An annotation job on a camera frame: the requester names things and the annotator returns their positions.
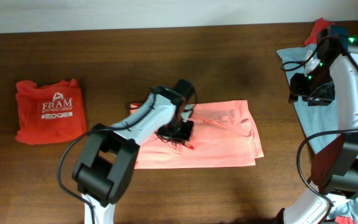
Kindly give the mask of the salmon pink printed shirt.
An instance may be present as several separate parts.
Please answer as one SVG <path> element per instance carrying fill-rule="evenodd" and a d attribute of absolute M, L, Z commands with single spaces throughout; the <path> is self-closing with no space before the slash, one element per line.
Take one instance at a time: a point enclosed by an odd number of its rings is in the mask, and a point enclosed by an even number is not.
<path fill-rule="evenodd" d="M 153 134 L 141 145 L 135 168 L 245 167 L 264 157 L 247 100 L 198 104 L 190 120 L 188 142 L 163 142 Z"/>

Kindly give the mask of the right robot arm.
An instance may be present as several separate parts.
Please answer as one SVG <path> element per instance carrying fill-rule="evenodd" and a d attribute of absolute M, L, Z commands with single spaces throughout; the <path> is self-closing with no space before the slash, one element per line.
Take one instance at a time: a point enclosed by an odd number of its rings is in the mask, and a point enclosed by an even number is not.
<path fill-rule="evenodd" d="M 331 25 L 318 34 L 310 56 L 286 62 L 292 72 L 289 102 L 308 106 L 336 102 L 337 129 L 333 140 L 315 154 L 305 191 L 289 207 L 281 209 L 276 223 L 326 223 L 330 211 L 358 198 L 358 36 Z"/>

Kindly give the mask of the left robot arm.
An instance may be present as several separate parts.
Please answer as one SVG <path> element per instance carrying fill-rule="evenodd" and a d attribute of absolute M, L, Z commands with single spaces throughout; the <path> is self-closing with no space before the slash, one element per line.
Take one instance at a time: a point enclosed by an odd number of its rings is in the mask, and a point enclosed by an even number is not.
<path fill-rule="evenodd" d="M 189 120 L 194 86 L 179 80 L 173 88 L 153 87 L 147 100 L 126 119 L 97 124 L 84 134 L 85 146 L 72 178 L 85 204 L 85 223 L 112 223 L 117 202 L 127 190 L 140 147 L 153 134 L 163 142 L 185 145 L 194 123 Z"/>

